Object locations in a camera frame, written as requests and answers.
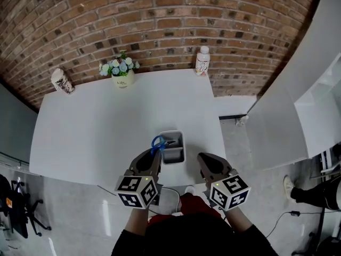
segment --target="red pants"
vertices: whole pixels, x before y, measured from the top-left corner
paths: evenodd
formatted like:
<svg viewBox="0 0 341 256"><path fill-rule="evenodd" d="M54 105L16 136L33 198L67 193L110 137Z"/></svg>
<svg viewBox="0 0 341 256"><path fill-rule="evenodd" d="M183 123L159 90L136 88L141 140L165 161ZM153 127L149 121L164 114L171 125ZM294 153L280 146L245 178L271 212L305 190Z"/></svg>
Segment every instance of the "red pants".
<svg viewBox="0 0 341 256"><path fill-rule="evenodd" d="M183 215L194 213L207 213L218 218L221 218L221 215L215 209L212 209L211 207L206 205L204 200L202 200L201 197L199 196L193 196L190 193L186 193L183 196L180 196L180 200L181 212L183 213ZM174 217L175 216L173 215L155 215L149 220L148 226Z"/></svg>

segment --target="orange label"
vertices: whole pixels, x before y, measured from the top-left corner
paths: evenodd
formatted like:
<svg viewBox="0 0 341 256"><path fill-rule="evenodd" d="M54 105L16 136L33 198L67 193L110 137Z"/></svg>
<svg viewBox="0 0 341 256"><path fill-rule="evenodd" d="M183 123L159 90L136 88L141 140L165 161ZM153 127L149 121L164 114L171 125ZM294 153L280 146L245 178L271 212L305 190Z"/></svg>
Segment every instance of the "orange label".
<svg viewBox="0 0 341 256"><path fill-rule="evenodd" d="M6 198L6 204L8 207L12 208L12 200Z"/></svg>

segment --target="white shoe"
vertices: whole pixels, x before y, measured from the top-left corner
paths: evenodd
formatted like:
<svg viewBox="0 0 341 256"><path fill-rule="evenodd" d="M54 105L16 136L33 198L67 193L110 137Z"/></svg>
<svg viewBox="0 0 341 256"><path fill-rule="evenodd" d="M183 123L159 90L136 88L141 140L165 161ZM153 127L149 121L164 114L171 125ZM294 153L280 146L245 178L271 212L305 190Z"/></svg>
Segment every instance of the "white shoe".
<svg viewBox="0 0 341 256"><path fill-rule="evenodd" d="M192 185L189 185L185 189L185 194L186 193L190 193L192 195L196 195L196 190L194 189L194 187Z"/></svg>
<svg viewBox="0 0 341 256"><path fill-rule="evenodd" d="M283 180L283 186L284 186L284 192L286 194L286 197L292 201L296 202L294 199L291 197L291 191L295 187L294 183L291 181L290 176L286 175Z"/></svg>

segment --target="marker cube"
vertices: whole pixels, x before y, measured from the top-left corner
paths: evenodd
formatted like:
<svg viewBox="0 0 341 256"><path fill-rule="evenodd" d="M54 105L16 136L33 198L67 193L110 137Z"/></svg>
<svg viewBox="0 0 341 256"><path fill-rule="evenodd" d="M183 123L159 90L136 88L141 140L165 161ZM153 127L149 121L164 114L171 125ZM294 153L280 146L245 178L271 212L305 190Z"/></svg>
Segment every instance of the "marker cube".
<svg viewBox="0 0 341 256"><path fill-rule="evenodd" d="M209 199L228 211L246 202L251 187L236 174L223 180L213 182Z"/></svg>
<svg viewBox="0 0 341 256"><path fill-rule="evenodd" d="M153 177L121 176L115 192L125 206L146 209L158 194Z"/></svg>

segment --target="white cable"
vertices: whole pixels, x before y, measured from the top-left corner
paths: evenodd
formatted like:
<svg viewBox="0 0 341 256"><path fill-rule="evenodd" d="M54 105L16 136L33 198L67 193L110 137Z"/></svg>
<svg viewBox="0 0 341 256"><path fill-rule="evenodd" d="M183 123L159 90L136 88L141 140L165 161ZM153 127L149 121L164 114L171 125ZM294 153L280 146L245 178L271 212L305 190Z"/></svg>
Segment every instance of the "white cable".
<svg viewBox="0 0 341 256"><path fill-rule="evenodd" d="M171 188L165 188L165 187L162 187L162 189L166 189L166 190L172 190L174 192L177 193L177 196L178 196L178 199L177 199L177 205L176 205L176 208L175 208L175 212L177 211L177 208L179 207L179 203L180 203L180 194L178 193L177 190L174 190L174 189L171 189Z"/></svg>

